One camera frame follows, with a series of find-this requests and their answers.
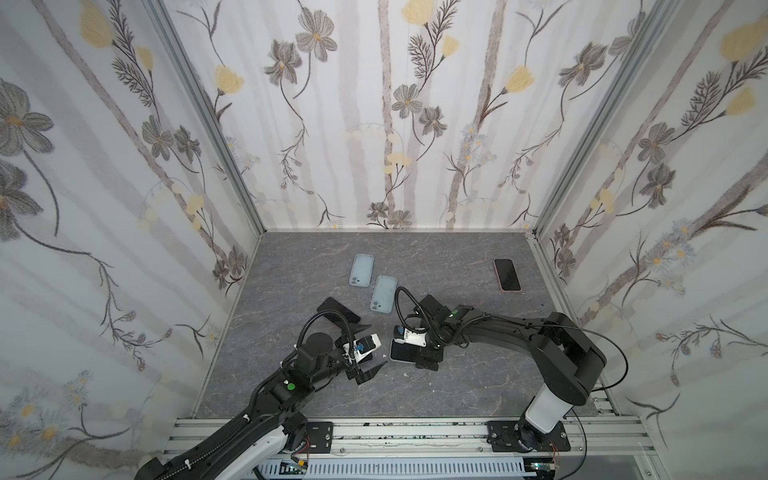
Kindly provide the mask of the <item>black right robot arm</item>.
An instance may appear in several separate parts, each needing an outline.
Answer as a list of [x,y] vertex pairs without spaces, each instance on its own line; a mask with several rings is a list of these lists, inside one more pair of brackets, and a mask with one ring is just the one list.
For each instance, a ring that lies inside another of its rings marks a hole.
[[487,344],[519,351],[532,359],[543,386],[517,422],[520,433],[552,433],[568,411],[586,404],[607,358],[587,332],[560,312],[545,318],[513,318],[469,305],[449,308],[428,295],[402,318],[402,329],[416,336],[413,363],[437,371],[449,347]]

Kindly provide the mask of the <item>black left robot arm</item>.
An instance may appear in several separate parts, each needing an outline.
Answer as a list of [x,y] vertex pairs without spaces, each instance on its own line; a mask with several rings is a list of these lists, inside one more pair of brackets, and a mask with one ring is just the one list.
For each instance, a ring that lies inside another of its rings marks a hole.
[[154,457],[137,479],[242,479],[258,464],[306,439],[301,410],[327,383],[343,374],[363,384],[382,368],[361,363],[382,346],[378,335],[357,339],[348,323],[334,339],[324,332],[300,332],[294,350],[252,392],[245,408],[189,450],[163,462]]

